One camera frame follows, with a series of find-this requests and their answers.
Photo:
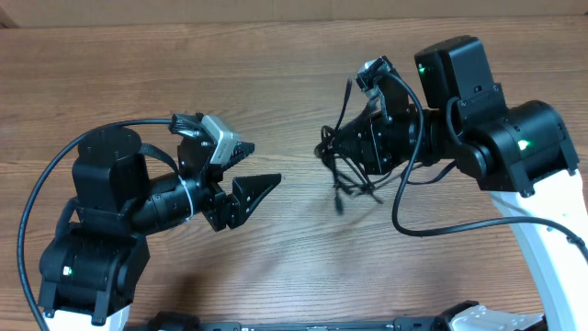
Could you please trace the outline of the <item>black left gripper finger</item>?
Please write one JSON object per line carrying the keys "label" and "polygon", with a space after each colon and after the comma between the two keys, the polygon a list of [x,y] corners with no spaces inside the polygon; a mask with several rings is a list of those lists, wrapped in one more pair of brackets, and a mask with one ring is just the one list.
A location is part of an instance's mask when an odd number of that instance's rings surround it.
{"label": "black left gripper finger", "polygon": [[235,229],[245,224],[261,201],[279,185],[281,178],[279,173],[236,177],[232,181],[231,218],[227,225]]}
{"label": "black left gripper finger", "polygon": [[226,171],[252,154],[254,149],[254,143],[218,143],[215,146],[215,167],[220,171]]}

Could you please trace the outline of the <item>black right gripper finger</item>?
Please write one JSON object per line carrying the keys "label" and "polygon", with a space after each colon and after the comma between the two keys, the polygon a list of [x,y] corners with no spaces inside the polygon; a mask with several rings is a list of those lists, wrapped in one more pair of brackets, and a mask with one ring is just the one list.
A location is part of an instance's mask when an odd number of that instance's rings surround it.
{"label": "black right gripper finger", "polygon": [[360,119],[373,120],[379,119],[382,115],[381,96],[372,97],[367,101],[364,109],[360,113]]}
{"label": "black right gripper finger", "polygon": [[366,171],[375,170],[371,118],[357,118],[334,130],[329,147],[331,154],[351,158]]}

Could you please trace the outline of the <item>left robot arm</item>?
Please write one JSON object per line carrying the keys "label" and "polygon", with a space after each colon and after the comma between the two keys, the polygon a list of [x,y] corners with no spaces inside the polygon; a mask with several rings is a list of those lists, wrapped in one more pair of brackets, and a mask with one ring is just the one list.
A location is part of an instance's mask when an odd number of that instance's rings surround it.
{"label": "left robot arm", "polygon": [[243,225],[281,180],[224,172],[253,150],[228,132],[173,124],[177,157],[145,143],[133,124],[108,125],[73,142],[74,196],[40,259],[39,308],[50,330],[120,330],[149,258],[147,238],[202,215],[215,231]]}

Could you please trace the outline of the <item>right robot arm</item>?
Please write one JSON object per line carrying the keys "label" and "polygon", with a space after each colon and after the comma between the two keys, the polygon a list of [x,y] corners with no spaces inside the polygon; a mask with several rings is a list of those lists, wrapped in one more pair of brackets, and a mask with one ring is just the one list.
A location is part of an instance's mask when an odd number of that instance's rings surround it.
{"label": "right robot arm", "polygon": [[470,35],[416,53],[418,98],[386,57],[366,62],[355,84],[367,96],[350,122],[323,127],[316,156],[338,195],[373,195],[387,179],[445,161],[473,178],[499,210],[494,219],[429,229],[457,234],[511,228],[543,312],[509,314],[475,302],[427,317],[398,317],[389,330],[584,330],[587,326],[587,209],[579,156],[550,104],[507,106],[481,41]]}

